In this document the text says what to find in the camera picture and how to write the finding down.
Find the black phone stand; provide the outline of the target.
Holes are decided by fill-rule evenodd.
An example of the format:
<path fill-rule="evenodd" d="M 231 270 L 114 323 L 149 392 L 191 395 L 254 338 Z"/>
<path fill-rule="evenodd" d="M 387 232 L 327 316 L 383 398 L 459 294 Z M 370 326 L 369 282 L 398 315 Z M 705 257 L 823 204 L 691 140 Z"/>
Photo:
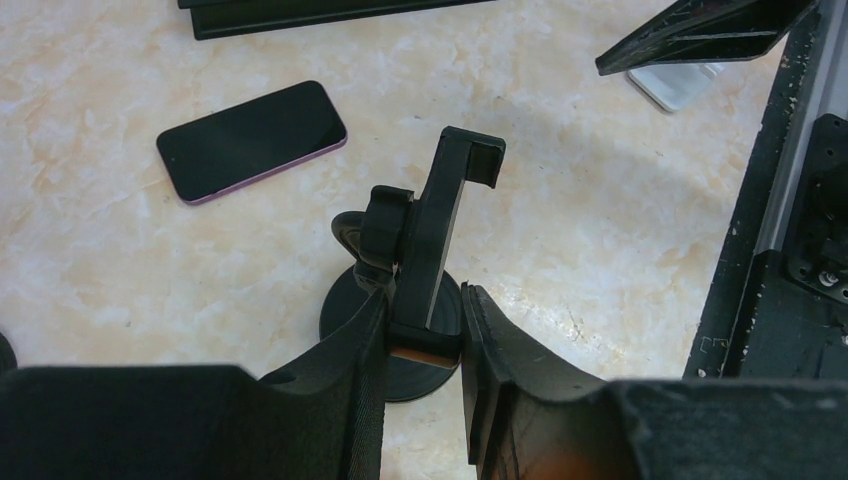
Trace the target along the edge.
<path fill-rule="evenodd" d="M 355 263 L 325 297 L 319 335 L 341 328 L 372 293 L 385 294 L 390 403 L 425 397 L 456 371 L 462 300 L 445 262 L 465 184 L 495 187 L 506 149 L 502 138 L 448 126 L 419 196 L 378 185 L 365 210 L 340 213 L 331 222 Z"/>
<path fill-rule="evenodd" d="M 0 373 L 4 374 L 14 370 L 17 365 L 17 357 L 9 340 L 3 333 L 0 333 Z"/>

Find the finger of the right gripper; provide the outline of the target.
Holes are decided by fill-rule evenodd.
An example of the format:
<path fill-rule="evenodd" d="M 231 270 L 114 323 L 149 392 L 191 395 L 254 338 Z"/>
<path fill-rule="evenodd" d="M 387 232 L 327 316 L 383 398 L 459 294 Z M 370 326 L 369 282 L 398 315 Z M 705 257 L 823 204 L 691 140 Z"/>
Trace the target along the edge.
<path fill-rule="evenodd" d="M 653 65 L 750 61 L 768 53 L 815 0 L 676 1 L 595 59 L 601 76 Z"/>

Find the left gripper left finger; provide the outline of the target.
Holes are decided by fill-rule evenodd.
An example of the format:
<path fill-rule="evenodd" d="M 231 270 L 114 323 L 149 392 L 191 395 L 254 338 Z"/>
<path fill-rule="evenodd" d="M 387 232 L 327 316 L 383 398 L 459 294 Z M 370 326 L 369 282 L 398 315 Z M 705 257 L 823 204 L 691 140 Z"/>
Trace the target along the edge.
<path fill-rule="evenodd" d="M 5 479 L 375 479 L 388 303 L 255 378 L 236 365 L 31 367 L 1 378 Z"/>

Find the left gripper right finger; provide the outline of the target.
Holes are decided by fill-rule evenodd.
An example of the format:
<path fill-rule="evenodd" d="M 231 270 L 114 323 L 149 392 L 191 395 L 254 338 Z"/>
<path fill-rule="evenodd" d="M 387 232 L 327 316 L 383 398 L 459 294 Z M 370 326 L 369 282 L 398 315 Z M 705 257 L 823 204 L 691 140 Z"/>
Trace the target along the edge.
<path fill-rule="evenodd" d="M 480 479 L 843 479 L 847 386 L 606 381 L 464 284 L 468 461 Z"/>

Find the black phone with purple edge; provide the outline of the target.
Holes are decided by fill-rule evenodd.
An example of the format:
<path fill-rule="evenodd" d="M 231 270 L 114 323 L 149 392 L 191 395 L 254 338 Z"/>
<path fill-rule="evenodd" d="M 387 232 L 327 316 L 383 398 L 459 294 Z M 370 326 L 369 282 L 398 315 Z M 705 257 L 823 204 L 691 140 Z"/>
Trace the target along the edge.
<path fill-rule="evenodd" d="M 168 129 L 156 147 L 177 196 L 206 203 L 343 146 L 347 129 L 308 80 Z"/>

